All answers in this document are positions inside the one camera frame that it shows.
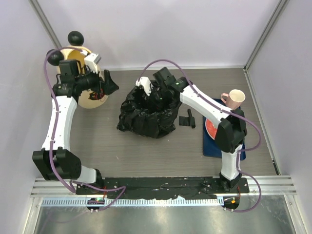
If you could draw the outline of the black trash bag roll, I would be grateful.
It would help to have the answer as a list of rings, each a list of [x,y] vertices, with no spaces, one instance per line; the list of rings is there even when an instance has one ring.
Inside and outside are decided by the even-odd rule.
[[[179,116],[179,126],[191,126],[194,129],[195,118],[192,115],[191,109],[187,109],[187,112],[188,112],[187,117]]]

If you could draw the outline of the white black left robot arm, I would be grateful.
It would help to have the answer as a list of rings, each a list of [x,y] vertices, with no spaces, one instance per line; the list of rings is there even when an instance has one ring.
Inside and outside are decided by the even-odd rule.
[[[52,114],[46,139],[41,150],[34,151],[32,160],[45,180],[77,181],[87,184],[92,194],[100,194],[104,181],[97,169],[82,165],[70,151],[70,132],[79,97],[84,91],[96,95],[110,95],[119,89],[109,70],[100,74],[97,64],[85,58],[84,64],[76,59],[58,63],[57,83],[51,88]]]

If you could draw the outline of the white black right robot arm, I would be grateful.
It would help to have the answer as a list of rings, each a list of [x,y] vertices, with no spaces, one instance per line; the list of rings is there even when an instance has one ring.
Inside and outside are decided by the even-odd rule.
[[[167,67],[155,72],[153,77],[166,99],[179,100],[192,107],[217,128],[214,142],[221,150],[220,187],[227,193],[232,192],[242,177],[239,161],[247,135],[244,112],[216,102],[186,77],[176,79]]]

